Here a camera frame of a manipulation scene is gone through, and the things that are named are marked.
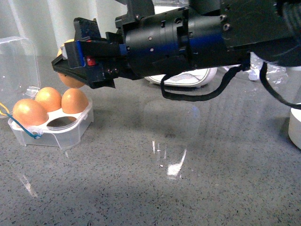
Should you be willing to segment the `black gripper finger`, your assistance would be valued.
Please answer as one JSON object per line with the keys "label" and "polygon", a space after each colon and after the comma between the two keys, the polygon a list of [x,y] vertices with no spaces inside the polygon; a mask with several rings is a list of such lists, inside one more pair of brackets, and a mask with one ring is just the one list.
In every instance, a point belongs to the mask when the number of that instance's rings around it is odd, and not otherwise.
{"label": "black gripper finger", "polygon": [[98,24],[95,20],[88,20],[77,17],[73,20],[75,28],[74,40],[88,42],[107,42],[102,38],[99,32]]}
{"label": "black gripper finger", "polygon": [[124,44],[76,40],[65,43],[62,53],[52,61],[52,67],[92,89],[115,88],[114,79],[121,76],[126,54]]}

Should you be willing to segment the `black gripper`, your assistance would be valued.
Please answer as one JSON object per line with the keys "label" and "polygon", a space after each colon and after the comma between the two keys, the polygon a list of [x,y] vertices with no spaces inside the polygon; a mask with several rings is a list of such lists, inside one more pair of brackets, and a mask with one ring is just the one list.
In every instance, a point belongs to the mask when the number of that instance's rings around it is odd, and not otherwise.
{"label": "black gripper", "polygon": [[115,19],[118,55],[106,59],[105,73],[137,80],[223,65],[219,7],[182,7]]}

